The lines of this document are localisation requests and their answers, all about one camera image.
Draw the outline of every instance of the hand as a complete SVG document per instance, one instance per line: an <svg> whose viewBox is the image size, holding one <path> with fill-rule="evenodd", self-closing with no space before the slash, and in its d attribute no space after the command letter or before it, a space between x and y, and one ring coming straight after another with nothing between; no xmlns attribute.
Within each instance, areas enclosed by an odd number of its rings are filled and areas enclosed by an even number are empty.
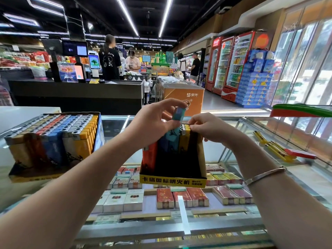
<svg viewBox="0 0 332 249"><path fill-rule="evenodd" d="M190 129L193 132L200 133L205 141L221 142L231 150L238 147L242 141L248 139L247 135L240 130L211 113L196 114L188 121L188 124Z"/></svg>
<svg viewBox="0 0 332 249"><path fill-rule="evenodd" d="M146 105L136 114L134 120L124 131L129 135L128 138L132 144L137 145L136 150L149 146L169 130L181 125L180 121L174 121L170 116L174 113L174 107L187 108L187 105L177 99L166 99Z"/></svg>

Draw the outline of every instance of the silver bangle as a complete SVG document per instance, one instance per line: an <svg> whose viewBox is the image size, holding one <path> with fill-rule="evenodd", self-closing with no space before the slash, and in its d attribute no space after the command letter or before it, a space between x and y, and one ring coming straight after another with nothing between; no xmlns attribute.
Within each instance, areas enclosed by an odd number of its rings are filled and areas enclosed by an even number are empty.
<svg viewBox="0 0 332 249"><path fill-rule="evenodd" d="M257 176L254 176L253 178L250 178L250 179L244 181L243 184L244 185L250 185L250 184L252 184L254 182L257 182L257 181L261 180L264 177L270 176L270 175L272 175L274 173L285 172L285 171L287 171L286 167L285 166L280 166L277 169L270 170L270 171L264 172L262 174L259 174Z"/></svg>

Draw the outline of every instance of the black t-shirt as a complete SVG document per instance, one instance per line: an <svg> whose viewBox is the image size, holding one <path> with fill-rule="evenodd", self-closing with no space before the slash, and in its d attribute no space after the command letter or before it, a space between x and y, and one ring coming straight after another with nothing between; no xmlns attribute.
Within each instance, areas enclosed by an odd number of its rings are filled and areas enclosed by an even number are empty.
<svg viewBox="0 0 332 249"><path fill-rule="evenodd" d="M201 61L198 58L196 58L193 60L193 65L195 66L195 68L191 70L190 75L198 76L198 73L200 72Z"/></svg>
<svg viewBox="0 0 332 249"><path fill-rule="evenodd" d="M118 66L121 66L121 60L118 51L110 48L108 53L106 53L104 49L100 49L99 59L102 65L104 79L119 80Z"/></svg>

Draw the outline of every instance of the ceiling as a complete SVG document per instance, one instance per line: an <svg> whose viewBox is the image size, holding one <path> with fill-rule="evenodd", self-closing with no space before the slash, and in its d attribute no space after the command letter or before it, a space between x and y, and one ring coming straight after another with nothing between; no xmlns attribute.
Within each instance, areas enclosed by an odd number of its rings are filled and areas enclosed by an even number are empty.
<svg viewBox="0 0 332 249"><path fill-rule="evenodd" d="M30 0L32 4L45 5L37 0ZM86 33L113 34L116 36L137 37L122 11L117 0L50 0L69 8L78 7L81 10ZM122 0L127 7L139 37L158 38L162 24L167 0ZM173 0L168 19L162 34L163 39L181 40L189 35L198 26L214 15L218 8L234 6L241 0ZM1 31L30 32L57 31L66 32L67 25L64 16L57 16L33 8L27 0L0 0L0 13L10 13L35 19L40 27L14 24L15 28L0 28ZM4 16L0 16L0 23L8 23ZM89 30L88 22L93 24ZM50 38L64 37L63 35L50 35ZM128 41L144 42L143 40L128 40L118 38L117 42ZM176 42L163 42L163 50L169 49Z"/></svg>

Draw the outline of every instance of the beverage cooler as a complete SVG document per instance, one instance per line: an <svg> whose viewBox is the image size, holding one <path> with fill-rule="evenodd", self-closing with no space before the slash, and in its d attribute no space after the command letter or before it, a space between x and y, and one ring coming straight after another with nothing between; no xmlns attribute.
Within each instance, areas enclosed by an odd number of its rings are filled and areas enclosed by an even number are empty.
<svg viewBox="0 0 332 249"><path fill-rule="evenodd" d="M249 50L258 48L269 49L270 44L270 37L266 32L262 31L251 31L235 37L227 81L222 89L223 99L235 102L243 65L247 61Z"/></svg>
<svg viewBox="0 0 332 249"><path fill-rule="evenodd" d="M222 40L220 45L220 54L219 54L219 61L218 61L218 68L216 70L216 75L214 79L214 87L213 93L221 95L222 89L224 87L224 82L226 80L228 70L229 70L229 63L231 60L231 55L233 52L233 42L234 37L229 37Z"/></svg>
<svg viewBox="0 0 332 249"><path fill-rule="evenodd" d="M210 92L212 92L214 87L216 67L218 66L218 58L219 58L221 42L222 42L222 37L217 37L215 40L213 40L212 44L212 51L210 54L210 66L205 82L205 88Z"/></svg>

